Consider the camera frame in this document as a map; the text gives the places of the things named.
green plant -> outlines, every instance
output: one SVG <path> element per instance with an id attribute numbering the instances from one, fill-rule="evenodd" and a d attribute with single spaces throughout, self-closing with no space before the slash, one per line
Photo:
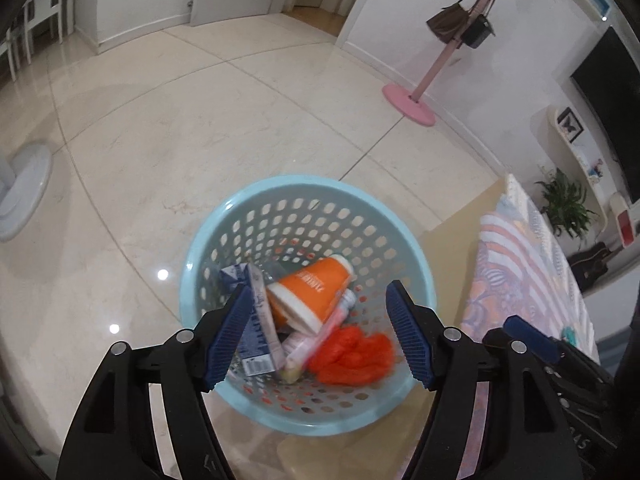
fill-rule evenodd
<path id="1" fill-rule="evenodd" d="M 571 182 L 560 170 L 551 182 L 536 182 L 544 191 L 546 205 L 540 210 L 546 213 L 556 236 L 564 230 L 571 238 L 584 238 L 591 225 L 590 215 L 595 213 L 584 206 L 587 190 L 579 182 Z"/>

laundry basket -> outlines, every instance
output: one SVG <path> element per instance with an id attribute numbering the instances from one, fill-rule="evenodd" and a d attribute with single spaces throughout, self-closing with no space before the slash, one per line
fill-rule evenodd
<path id="1" fill-rule="evenodd" d="M 268 178 L 221 204 L 189 250 L 180 282 L 182 324 L 193 328 L 225 296 L 218 271 L 231 264 L 279 260 L 289 269 L 339 253 L 354 267 L 358 301 L 348 323 L 384 332 L 396 364 L 385 379 L 359 388 L 305 377 L 281 383 L 275 374 L 247 377 L 234 359 L 215 391 L 238 412 L 274 430 L 308 436 L 353 431 L 394 409 L 416 384 L 386 315 L 385 289 L 400 279 L 417 304 L 436 308 L 429 266 L 402 221 L 378 200 L 341 182 L 306 175 Z"/>

television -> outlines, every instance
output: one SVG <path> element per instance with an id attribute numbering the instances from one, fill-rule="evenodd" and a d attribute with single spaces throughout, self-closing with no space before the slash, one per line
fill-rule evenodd
<path id="1" fill-rule="evenodd" d="M 571 78 L 607 134 L 631 201 L 640 200 L 640 71 L 612 27 Z"/>

chair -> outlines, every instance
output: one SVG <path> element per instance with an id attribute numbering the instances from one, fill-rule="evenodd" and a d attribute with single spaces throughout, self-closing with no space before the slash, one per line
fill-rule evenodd
<path id="1" fill-rule="evenodd" d="M 62 43 L 62 0 L 27 0 L 24 4 L 24 50 L 29 64 L 33 49 L 33 27 L 55 15 L 58 16 L 58 40 Z"/>
<path id="2" fill-rule="evenodd" d="M 6 39 L 0 43 L 0 56 L 6 52 L 9 58 L 9 70 L 11 70 L 11 79 L 15 81 L 14 56 L 11 49 L 11 32 L 6 32 Z"/>

framed picture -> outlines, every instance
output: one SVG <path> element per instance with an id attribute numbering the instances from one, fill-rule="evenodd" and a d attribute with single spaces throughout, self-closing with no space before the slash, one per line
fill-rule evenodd
<path id="1" fill-rule="evenodd" d="M 568 107 L 565 108 L 564 112 L 558 115 L 558 125 L 569 142 L 574 142 L 574 140 L 577 139 L 577 137 L 584 131 L 584 128 L 575 116 L 574 111 Z"/>

